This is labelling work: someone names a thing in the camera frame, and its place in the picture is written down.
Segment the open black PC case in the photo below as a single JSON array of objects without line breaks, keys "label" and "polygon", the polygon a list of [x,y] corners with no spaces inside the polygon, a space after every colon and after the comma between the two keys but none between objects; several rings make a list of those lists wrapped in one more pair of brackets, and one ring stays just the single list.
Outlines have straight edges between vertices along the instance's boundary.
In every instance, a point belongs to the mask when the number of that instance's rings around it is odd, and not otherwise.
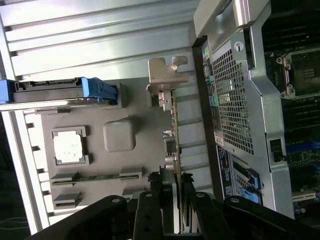
[{"label": "open black PC case", "polygon": [[320,24],[320,0],[200,0],[189,27],[213,193],[294,215],[281,95],[267,76],[265,24]]}]

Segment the CPU chip with metal lid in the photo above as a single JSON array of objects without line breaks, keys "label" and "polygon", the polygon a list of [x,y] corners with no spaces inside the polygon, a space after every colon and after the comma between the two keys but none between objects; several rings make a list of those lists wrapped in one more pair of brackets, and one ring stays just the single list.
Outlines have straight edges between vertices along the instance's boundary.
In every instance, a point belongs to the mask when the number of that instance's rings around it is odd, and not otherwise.
[{"label": "CPU chip with metal lid", "polygon": [[57,164],[79,163],[83,158],[82,137],[73,131],[61,131],[53,137]]}]

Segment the green Dell motherboard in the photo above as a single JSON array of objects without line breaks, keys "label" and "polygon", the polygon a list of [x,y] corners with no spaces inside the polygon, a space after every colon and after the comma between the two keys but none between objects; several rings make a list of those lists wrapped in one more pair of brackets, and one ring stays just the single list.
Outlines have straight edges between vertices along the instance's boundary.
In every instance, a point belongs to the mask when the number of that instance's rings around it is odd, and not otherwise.
[{"label": "green Dell motherboard", "polygon": [[[320,47],[320,23],[266,23],[262,27],[266,73],[278,89],[284,90],[281,66],[276,59],[292,51]],[[282,99],[284,141],[286,146],[320,142],[320,95]],[[320,212],[320,149],[291,152],[285,156],[289,167],[294,216],[317,217]]]}]

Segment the grey plastic parts rack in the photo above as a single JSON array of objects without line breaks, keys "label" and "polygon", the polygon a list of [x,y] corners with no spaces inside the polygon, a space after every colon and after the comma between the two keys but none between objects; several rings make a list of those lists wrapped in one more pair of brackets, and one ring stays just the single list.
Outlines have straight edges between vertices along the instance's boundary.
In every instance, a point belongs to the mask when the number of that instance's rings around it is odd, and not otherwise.
[{"label": "grey plastic parts rack", "polygon": [[[40,189],[49,223],[108,196],[130,198],[149,187],[148,176],[165,165],[163,133],[171,129],[171,115],[158,106],[158,98],[147,91],[146,77],[115,81],[121,98],[118,105],[35,110],[25,115],[34,158],[40,173]],[[78,163],[57,164],[54,136],[76,131],[81,136],[83,157]],[[129,175],[136,179],[53,184],[58,174]]]}]

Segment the green loose RAM stick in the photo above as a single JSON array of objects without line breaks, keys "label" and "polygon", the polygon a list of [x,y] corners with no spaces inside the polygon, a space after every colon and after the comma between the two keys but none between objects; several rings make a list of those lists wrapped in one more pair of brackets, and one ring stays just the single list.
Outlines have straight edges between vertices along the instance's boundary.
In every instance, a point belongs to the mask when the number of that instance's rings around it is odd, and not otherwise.
[{"label": "green loose RAM stick", "polygon": [[82,182],[94,182],[94,181],[108,181],[108,180],[131,180],[138,179],[138,174],[130,173],[129,175],[124,174],[102,174],[102,175],[91,175],[84,176],[79,173],[68,173],[68,174],[56,174],[50,179],[50,182],[54,185],[64,184],[76,184]]}]

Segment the blue expansion slot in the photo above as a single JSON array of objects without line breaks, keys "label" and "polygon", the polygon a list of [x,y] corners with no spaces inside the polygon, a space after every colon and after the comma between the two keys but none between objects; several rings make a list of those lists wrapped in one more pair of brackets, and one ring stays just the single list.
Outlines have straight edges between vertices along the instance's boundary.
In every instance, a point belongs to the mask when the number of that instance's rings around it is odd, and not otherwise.
[{"label": "blue expansion slot", "polygon": [[315,149],[320,149],[320,141],[309,141],[286,146],[287,153],[305,152]]}]

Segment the blue disk carrier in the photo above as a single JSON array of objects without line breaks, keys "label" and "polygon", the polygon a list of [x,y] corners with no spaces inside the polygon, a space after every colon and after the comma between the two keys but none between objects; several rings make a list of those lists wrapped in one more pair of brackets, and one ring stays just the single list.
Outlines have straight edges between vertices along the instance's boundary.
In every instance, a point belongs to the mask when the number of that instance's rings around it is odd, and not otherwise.
[{"label": "blue disk carrier", "polygon": [[[99,78],[76,77],[82,83],[83,97],[96,99],[98,102],[108,100],[116,103],[118,101],[118,90],[116,85],[108,84]],[[13,102],[12,93],[15,91],[15,80],[0,80],[0,104],[18,104]]]}]

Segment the CPU socket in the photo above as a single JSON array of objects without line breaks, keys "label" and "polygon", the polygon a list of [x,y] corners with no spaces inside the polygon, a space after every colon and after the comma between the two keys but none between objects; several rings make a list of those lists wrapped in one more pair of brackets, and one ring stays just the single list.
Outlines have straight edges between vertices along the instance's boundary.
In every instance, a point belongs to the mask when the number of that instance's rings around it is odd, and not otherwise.
[{"label": "CPU socket", "polygon": [[300,100],[320,96],[320,47],[291,51],[279,56],[284,89],[280,97]]}]

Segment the silver hard disk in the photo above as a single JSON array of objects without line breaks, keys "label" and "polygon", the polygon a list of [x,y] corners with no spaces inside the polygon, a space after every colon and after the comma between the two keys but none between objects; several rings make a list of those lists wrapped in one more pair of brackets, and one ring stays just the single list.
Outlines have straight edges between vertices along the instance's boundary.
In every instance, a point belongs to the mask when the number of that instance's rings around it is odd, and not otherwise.
[{"label": "silver hard disk", "polygon": [[12,101],[14,103],[27,103],[39,101],[53,101],[82,98],[82,82],[78,78],[16,82]]}]

